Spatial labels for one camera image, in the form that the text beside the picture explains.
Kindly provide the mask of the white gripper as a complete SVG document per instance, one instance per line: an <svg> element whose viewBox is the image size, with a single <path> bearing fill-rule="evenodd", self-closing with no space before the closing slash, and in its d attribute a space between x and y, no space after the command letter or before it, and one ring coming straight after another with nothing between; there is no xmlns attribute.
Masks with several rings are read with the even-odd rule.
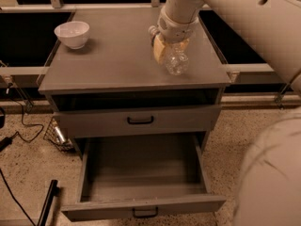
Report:
<svg viewBox="0 0 301 226"><path fill-rule="evenodd" d="M156 62L158 64L164 62L169 43L175 43L174 48L177 51L184 52L188 47L189 38L193 35L197 25L198 17L193 18L188 23L178 23L172 20L167 15L166 8L162 7L157 21L161 34L155 35L152 40L153 55Z"/></svg>

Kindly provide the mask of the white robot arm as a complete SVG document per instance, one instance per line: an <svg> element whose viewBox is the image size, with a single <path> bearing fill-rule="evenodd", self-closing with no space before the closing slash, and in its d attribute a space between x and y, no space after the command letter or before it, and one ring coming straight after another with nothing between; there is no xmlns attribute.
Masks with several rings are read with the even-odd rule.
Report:
<svg viewBox="0 0 301 226"><path fill-rule="evenodd" d="M263 60L239 66L246 84L300 90L301 10L298 0L166 0L156 45L187 40L208 6ZM301 226L301 109L263 130L246 151L233 226Z"/></svg>

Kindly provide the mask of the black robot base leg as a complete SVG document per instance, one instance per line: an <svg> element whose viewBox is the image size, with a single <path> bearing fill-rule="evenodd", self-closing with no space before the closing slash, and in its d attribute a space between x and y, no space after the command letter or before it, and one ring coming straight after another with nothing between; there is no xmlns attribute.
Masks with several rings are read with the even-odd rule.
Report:
<svg viewBox="0 0 301 226"><path fill-rule="evenodd" d="M57 195L58 191L59 191L59 187L57 186L58 184L58 180L52 180L49 188L48 188L48 192L44 201L44 204L42 206L42 210L40 213L40 218L38 220L37 226L45 226L46 225L46 221L53 203L53 199L54 197Z"/></svg>

